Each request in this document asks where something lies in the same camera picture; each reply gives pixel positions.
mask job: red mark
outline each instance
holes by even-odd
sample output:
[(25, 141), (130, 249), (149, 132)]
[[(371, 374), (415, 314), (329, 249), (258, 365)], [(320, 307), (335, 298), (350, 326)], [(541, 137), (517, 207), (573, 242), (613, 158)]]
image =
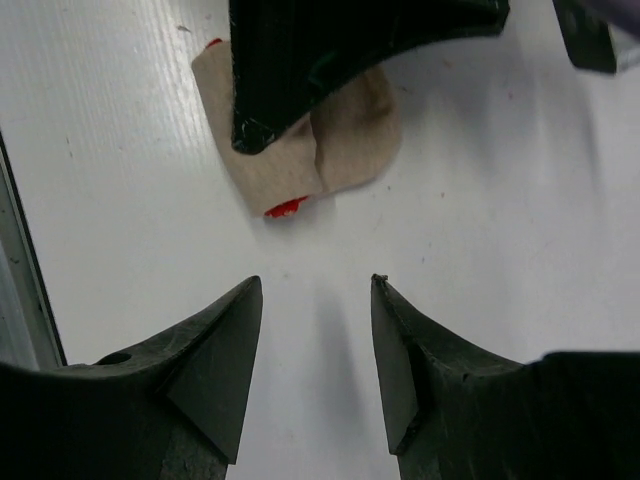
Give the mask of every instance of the red mark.
[(207, 43), (207, 46), (205, 47), (205, 50), (209, 47), (213, 47), (214, 45), (217, 45), (219, 43), (222, 43), (222, 39), (221, 38), (214, 38), (213, 40), (211, 40), (209, 43)]
[(300, 208), (300, 204), (304, 202), (308, 196), (295, 198), (293, 200), (289, 200), (288, 202), (284, 202), (277, 207), (273, 207), (267, 213), (265, 213), (265, 217), (279, 218), (279, 217), (289, 217), (296, 213)]

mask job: black object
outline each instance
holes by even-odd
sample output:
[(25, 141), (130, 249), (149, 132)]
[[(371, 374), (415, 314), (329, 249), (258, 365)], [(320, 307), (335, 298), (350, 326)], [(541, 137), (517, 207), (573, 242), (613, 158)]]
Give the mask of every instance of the black object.
[(640, 355), (493, 355), (372, 281), (389, 450), (403, 480), (640, 478)]
[(640, 63), (637, 38), (608, 24), (581, 1), (554, 0), (553, 4), (569, 59), (576, 68), (615, 74)]
[(260, 330), (250, 278), (96, 365), (0, 364), (2, 478), (217, 479), (237, 456)]
[(233, 147), (256, 154), (367, 68), (432, 42), (499, 34), (508, 0), (230, 0)]
[(612, 24), (640, 38), (640, 2), (638, 0), (580, 0)]

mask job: cardboard piece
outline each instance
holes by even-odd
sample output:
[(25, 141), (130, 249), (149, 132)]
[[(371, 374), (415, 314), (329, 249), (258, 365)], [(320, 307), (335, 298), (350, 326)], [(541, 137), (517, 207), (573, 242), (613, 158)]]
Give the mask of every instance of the cardboard piece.
[(379, 66), (330, 95), (258, 155), (231, 146), (230, 43), (207, 48), (192, 69), (220, 157), (254, 216), (290, 200), (369, 181), (400, 145), (397, 107)]

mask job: metal edge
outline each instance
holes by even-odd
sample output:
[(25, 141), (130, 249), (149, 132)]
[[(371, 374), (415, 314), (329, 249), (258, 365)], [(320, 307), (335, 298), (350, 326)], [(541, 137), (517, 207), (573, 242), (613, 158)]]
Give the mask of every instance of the metal edge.
[(19, 332), (22, 345), (18, 348), (26, 351), (14, 352), (14, 359), (20, 359), (16, 361), (18, 366), (36, 370), (66, 366), (60, 335), (1, 130), (0, 153), (0, 204), (7, 205), (0, 212), (0, 262), (8, 267), (5, 272), (9, 272), (9, 282), (12, 283), (12, 286), (5, 285), (11, 291), (3, 293), (12, 295), (14, 302), (20, 305), (19, 311), (14, 311), (14, 318), (7, 316), (6, 319), (0, 319), (0, 331), (4, 326), (5, 333)]

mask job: white surface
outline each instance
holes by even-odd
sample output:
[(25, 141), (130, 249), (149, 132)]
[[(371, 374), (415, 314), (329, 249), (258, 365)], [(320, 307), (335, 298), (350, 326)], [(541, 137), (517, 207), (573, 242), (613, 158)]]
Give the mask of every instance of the white surface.
[(637, 349), (640, 71), (577, 74), (551, 1), (512, 6), (500, 39), (387, 63), (405, 140), (383, 178), (266, 222), (221, 168), (189, 67), (226, 35), (224, 2), (0, 0), (0, 126), (69, 360), (259, 274), (228, 478), (387, 480), (373, 272), (513, 359)]

